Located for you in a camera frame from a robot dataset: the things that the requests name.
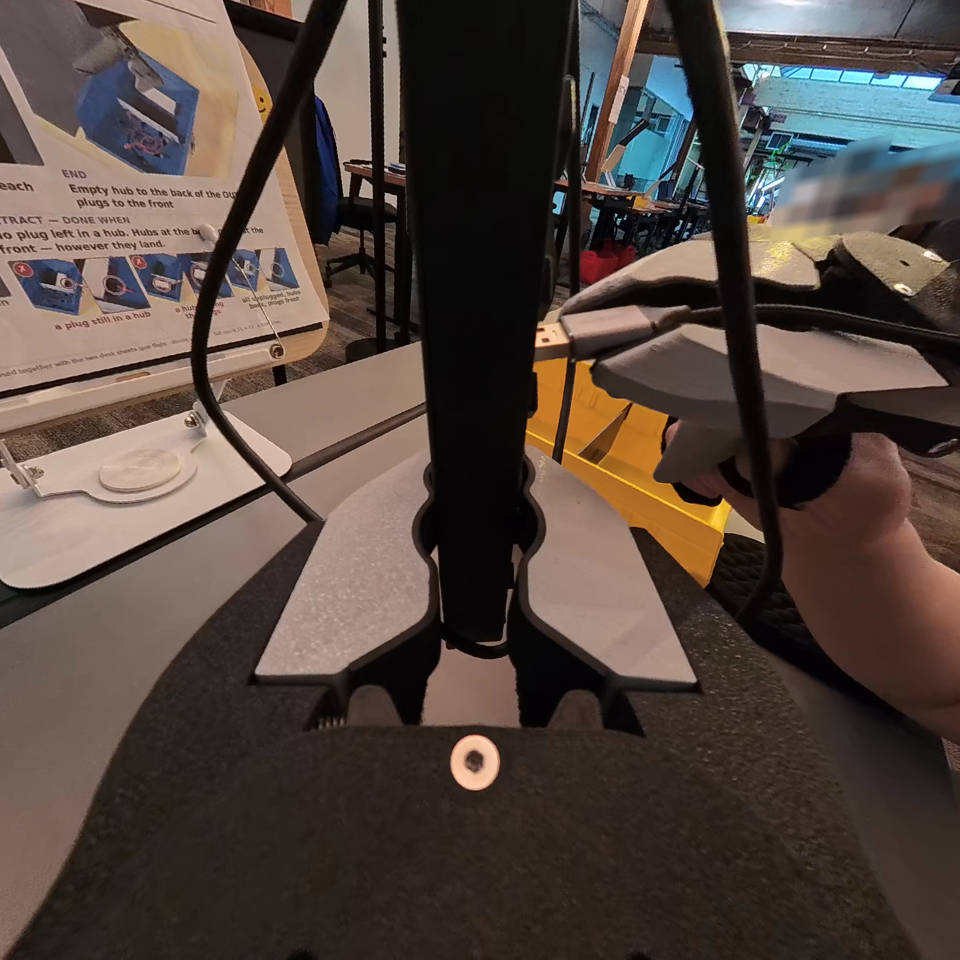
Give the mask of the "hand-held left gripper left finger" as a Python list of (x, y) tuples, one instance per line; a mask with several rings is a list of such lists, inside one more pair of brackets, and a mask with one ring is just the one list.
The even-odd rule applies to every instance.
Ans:
[(422, 529), (429, 466), (418, 452), (331, 512), (255, 667), (258, 684), (326, 687), (342, 704), (376, 686), (401, 718), (422, 717), (441, 654), (439, 574)]

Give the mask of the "person's right forearm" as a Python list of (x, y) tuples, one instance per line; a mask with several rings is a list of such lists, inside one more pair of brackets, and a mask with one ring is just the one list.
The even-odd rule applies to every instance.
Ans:
[(874, 594), (865, 623), (845, 628), (840, 665), (930, 732), (959, 743), (959, 577), (934, 561), (908, 585)]

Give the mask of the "black stand pole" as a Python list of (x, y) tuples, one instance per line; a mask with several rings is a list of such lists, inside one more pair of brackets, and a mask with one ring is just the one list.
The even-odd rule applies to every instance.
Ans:
[(376, 354), (388, 350), (387, 342), (387, 260), (386, 260), (386, 178), (385, 178), (385, 77), (383, 2), (367, 1), (369, 63), (370, 169), (373, 200), (373, 245), (375, 258), (375, 336)]

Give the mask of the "yellow plastic bin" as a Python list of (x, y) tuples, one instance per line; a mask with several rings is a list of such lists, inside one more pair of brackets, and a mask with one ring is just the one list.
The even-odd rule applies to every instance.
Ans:
[(577, 366), (562, 465), (630, 525), (648, 531), (702, 586), (714, 573), (729, 505), (693, 505), (654, 479), (667, 417), (596, 387)]

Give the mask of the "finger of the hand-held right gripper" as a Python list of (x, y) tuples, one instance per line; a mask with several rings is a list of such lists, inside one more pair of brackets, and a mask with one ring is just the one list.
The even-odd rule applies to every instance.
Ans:
[[(841, 402), (856, 410), (958, 426), (958, 387), (912, 346), (842, 333), (757, 330), (774, 439), (798, 437)], [(739, 447), (738, 402), (722, 330), (690, 321), (599, 321), (595, 383), (677, 420), (683, 447)]]
[[(825, 304), (820, 273), (796, 246), (761, 239), (751, 240), (749, 247), (759, 304)], [(559, 317), (620, 306), (719, 306), (712, 238), (696, 237), (634, 261), (571, 297)]]

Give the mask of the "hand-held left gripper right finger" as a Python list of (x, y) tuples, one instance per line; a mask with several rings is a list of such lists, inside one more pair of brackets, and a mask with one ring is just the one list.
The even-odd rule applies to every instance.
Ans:
[(627, 695), (700, 690), (631, 528), (591, 486), (528, 446), (521, 557), (508, 607), (519, 719), (549, 721), (572, 691), (604, 721)]

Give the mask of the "black USB hub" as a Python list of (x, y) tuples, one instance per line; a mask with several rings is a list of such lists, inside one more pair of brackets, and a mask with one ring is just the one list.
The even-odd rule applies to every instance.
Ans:
[(397, 2), (444, 638), (500, 644), (513, 585), (574, 2)]

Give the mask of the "blue jacket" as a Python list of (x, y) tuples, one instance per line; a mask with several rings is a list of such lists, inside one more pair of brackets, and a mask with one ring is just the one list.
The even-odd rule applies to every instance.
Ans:
[(310, 214), (308, 226), (313, 243), (328, 246), (333, 234), (339, 233), (342, 202), (345, 199), (337, 138), (327, 106), (320, 97), (312, 102), (312, 124), (304, 133), (308, 154), (308, 193)]

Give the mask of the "instruction poster board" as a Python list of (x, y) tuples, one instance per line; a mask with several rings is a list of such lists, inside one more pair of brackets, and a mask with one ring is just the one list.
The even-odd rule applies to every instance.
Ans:
[(186, 361), (265, 109), (224, 2), (3, 1), (2, 399)]

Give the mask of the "black quilted cushion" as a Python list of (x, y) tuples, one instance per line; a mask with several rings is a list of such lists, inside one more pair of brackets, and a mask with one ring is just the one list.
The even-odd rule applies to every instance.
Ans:
[[(762, 574), (764, 555), (761, 542), (742, 534), (725, 534), (706, 590), (728, 614), (737, 614), (752, 594)], [(768, 653), (827, 687), (863, 704), (882, 704), (821, 649), (782, 584), (764, 600), (745, 632)]]

